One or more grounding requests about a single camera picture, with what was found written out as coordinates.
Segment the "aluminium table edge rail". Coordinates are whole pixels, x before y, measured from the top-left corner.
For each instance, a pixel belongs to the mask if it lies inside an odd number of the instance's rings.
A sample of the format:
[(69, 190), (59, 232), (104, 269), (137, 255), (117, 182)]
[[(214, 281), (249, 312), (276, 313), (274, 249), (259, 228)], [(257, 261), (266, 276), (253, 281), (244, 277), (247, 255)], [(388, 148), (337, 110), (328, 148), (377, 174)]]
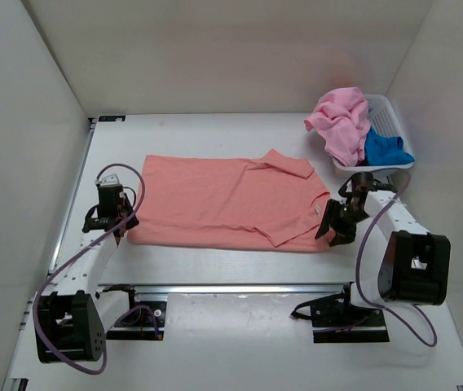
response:
[(344, 283), (132, 283), (141, 294), (304, 294), (340, 292)]

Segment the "light pink t shirt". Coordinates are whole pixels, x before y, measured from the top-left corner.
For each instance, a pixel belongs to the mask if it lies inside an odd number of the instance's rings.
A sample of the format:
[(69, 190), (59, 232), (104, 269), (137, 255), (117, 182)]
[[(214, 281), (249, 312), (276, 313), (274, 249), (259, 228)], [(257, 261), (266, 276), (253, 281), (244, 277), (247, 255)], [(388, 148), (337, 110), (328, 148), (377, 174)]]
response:
[(315, 130), (325, 141), (324, 150), (340, 165), (355, 167), (364, 160), (370, 130), (368, 100), (358, 87), (330, 90), (304, 120), (307, 131)]

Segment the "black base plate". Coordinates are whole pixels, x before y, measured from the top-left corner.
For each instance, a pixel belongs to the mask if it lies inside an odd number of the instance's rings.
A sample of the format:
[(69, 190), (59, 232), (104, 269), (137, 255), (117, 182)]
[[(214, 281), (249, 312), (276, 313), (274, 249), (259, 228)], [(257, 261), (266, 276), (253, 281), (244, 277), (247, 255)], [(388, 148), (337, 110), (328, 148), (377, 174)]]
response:
[(108, 340), (164, 340), (167, 301), (137, 301), (136, 305), (150, 310), (135, 310), (116, 323), (107, 332)]
[(311, 322), (314, 344), (390, 341), (380, 310), (353, 306), (341, 294), (305, 301), (293, 309), (290, 317)]

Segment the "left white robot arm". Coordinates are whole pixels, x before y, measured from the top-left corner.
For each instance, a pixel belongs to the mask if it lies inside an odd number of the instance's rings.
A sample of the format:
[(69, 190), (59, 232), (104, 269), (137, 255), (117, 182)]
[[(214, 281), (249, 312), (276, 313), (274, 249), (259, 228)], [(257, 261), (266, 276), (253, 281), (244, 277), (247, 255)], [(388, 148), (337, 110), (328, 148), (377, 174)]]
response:
[(37, 355), (90, 373), (84, 362), (105, 361), (106, 331), (136, 322), (141, 304), (127, 286), (99, 289), (109, 259), (139, 221), (117, 176), (96, 183), (98, 202), (86, 213), (80, 248), (44, 283), (33, 303)]

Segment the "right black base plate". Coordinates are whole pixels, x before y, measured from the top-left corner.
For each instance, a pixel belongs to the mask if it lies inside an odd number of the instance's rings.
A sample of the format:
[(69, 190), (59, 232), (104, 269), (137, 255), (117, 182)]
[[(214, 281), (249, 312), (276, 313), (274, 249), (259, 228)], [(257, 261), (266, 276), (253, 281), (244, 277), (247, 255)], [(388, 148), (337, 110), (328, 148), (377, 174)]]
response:
[(353, 306), (341, 294), (305, 301), (293, 309), (290, 317), (311, 322), (314, 344), (390, 341), (380, 310)]

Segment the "salmon pink t shirt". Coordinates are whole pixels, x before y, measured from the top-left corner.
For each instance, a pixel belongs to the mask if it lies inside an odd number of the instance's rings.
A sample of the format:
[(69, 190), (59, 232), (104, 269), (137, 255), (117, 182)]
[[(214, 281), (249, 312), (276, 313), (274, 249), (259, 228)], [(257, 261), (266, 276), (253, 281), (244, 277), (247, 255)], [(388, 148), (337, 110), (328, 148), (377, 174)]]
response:
[(258, 159), (146, 157), (134, 245), (323, 253), (330, 198), (314, 167), (271, 149)]

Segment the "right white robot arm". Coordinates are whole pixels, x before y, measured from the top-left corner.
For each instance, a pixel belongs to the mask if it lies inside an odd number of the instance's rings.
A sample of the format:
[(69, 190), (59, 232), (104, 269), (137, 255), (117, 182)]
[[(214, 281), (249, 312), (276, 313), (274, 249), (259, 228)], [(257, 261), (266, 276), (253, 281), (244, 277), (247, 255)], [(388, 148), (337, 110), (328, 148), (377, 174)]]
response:
[(329, 247), (351, 244), (366, 219), (386, 239), (377, 273), (369, 279), (361, 277), (363, 254), (357, 253), (350, 297), (336, 306), (339, 322), (354, 326), (364, 318), (365, 308), (384, 310), (392, 303), (442, 305), (448, 290), (449, 239), (429, 232), (400, 201), (399, 191), (372, 172), (351, 175), (338, 194), (340, 200), (326, 204), (317, 239), (331, 235)]

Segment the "blue label sticker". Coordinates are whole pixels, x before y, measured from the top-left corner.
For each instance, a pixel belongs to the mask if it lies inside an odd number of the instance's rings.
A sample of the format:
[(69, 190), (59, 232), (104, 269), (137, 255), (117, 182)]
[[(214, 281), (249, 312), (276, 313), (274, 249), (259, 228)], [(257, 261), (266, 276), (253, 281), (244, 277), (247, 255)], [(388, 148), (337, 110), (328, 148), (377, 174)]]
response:
[(125, 115), (120, 116), (99, 116), (98, 122), (123, 122), (126, 120)]

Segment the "blue t shirt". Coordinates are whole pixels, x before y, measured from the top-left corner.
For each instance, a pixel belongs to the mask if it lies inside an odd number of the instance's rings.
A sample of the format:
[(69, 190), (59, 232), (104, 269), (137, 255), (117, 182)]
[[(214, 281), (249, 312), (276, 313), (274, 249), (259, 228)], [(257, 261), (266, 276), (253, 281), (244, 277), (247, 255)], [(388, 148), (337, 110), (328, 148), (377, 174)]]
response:
[(367, 134), (364, 150), (369, 166), (408, 165), (414, 157), (404, 149), (403, 139), (399, 136), (383, 137), (371, 127)]

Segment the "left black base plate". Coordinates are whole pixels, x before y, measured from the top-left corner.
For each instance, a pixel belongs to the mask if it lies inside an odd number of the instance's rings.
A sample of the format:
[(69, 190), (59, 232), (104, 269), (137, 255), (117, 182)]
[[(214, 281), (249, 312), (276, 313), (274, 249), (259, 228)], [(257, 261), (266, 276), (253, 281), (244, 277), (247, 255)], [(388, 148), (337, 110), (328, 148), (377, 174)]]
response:
[(150, 310), (135, 310), (116, 323), (107, 332), (108, 340), (164, 340), (167, 301), (137, 301), (136, 305)]

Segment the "white plastic laundry basket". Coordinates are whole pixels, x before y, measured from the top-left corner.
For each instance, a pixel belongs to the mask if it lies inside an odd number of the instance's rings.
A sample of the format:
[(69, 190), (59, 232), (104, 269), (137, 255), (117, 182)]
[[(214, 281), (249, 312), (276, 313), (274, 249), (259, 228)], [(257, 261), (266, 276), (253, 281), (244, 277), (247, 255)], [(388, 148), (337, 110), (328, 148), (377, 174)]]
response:
[[(402, 129), (389, 99), (382, 94), (365, 94), (364, 97), (368, 101), (368, 119), (375, 132), (382, 137), (400, 137), (403, 140), (403, 150), (413, 156), (414, 152), (408, 135)], [(381, 176), (387, 176), (399, 169), (410, 169), (413, 165), (414, 163), (411, 162), (406, 165), (346, 167), (333, 160), (334, 173), (339, 178), (349, 178), (359, 171), (378, 172)]]

